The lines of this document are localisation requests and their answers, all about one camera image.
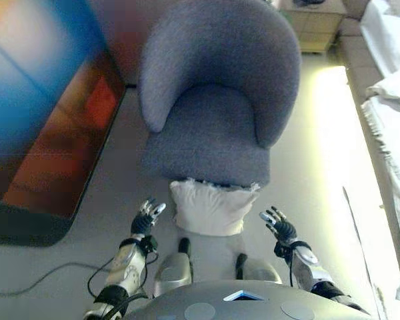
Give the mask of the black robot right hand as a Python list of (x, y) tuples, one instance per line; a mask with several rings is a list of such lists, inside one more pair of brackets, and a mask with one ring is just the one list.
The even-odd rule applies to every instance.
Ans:
[(290, 245), (297, 240), (296, 228), (278, 208), (271, 206), (270, 209), (260, 212), (259, 217), (278, 242)]

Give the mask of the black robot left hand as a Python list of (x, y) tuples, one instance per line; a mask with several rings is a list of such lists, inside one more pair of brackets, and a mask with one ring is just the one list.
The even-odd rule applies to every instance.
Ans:
[(145, 200), (131, 223), (131, 234), (149, 235), (166, 207), (165, 203), (156, 203), (154, 199)]

